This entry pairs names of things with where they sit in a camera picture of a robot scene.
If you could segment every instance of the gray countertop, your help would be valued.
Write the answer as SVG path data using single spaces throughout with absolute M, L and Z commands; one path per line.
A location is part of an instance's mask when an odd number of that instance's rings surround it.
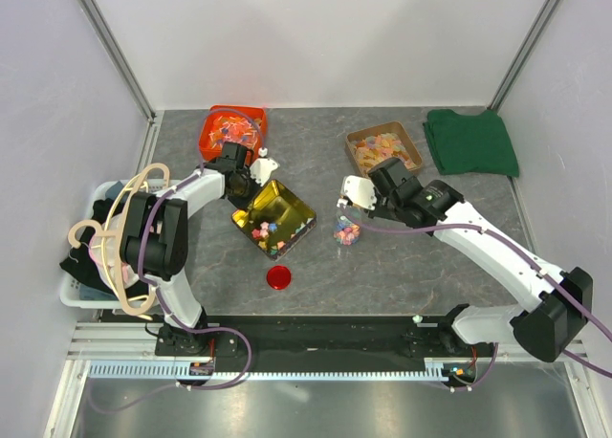
M 452 247 L 427 235 L 364 232 L 350 247 L 333 237 L 336 201 L 345 175 L 355 174 L 344 137 L 392 120 L 416 143 L 425 168 L 422 184 L 441 178 L 483 216 L 525 245 L 510 182 L 504 176 L 440 177 L 423 132 L 426 108 L 305 108 L 268 112 L 267 147 L 280 168 L 273 177 L 317 213 L 317 226 L 278 264 L 290 268 L 291 285 L 276 291 L 266 283 L 274 265 L 231 222 L 233 206 L 215 201 L 190 221 L 187 277 L 210 315 L 398 315 L 444 314 L 456 304 L 513 303 L 495 280 Z M 475 113 L 482 108 L 458 108 Z M 197 164 L 204 111 L 168 111 L 153 162 L 184 178 Z

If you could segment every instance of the white wall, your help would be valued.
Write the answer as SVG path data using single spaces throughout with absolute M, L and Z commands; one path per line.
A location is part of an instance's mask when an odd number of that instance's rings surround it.
M 564 0 L 501 109 L 539 253 L 593 276 L 594 313 L 610 326 L 611 19 L 610 0 Z M 589 357 L 612 369 L 612 344 L 589 327 Z M 601 386 L 609 409 L 612 381 Z
M 158 109 L 488 104 L 544 0 L 98 0 Z
M 100 182 L 134 172 L 144 117 L 76 0 L 0 0 L 0 435 L 41 436 L 77 313 L 66 234 Z

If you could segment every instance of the green cloth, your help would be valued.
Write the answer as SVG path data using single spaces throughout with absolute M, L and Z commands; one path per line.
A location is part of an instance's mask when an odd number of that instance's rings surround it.
M 432 110 L 423 124 L 433 162 L 442 175 L 467 172 L 518 176 L 504 121 L 491 110 L 477 116 Z

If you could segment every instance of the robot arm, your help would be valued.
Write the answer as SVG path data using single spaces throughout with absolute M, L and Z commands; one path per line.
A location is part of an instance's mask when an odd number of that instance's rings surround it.
M 196 169 L 178 184 L 175 193 L 160 205 L 155 214 L 144 251 L 143 269 L 148 279 L 157 283 L 171 314 L 189 328 L 206 327 L 206 313 L 195 299 L 186 278 L 188 250 L 187 220 L 209 202 L 226 197 L 237 208 L 245 208 L 270 178 L 278 164 L 267 158 L 257 159 L 251 167 L 245 164 L 248 148 L 225 143 L 221 156 Z M 132 196 L 120 243 L 121 260 L 138 270 L 142 237 L 153 206 L 167 189 Z M 166 323 L 177 326 L 170 315 Z
M 444 182 L 422 187 L 399 159 L 386 160 L 368 176 L 370 180 L 346 177 L 339 204 L 348 200 L 365 208 L 370 217 L 428 230 L 484 269 L 516 299 L 513 306 L 455 308 L 450 315 L 459 340 L 469 345 L 518 341 L 534 357 L 554 361 L 586 324 L 586 318 L 542 279 L 548 274 L 590 310 L 593 284 L 585 271 L 575 268 L 566 273 L 525 250 Z M 509 245 L 531 256 L 539 269 L 525 263 Z

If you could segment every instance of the red circular disc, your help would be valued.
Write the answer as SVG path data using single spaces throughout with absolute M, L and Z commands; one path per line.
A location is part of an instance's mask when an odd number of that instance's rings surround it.
M 285 266 L 273 266 L 266 275 L 268 285 L 275 290 L 284 290 L 291 283 L 291 271 Z

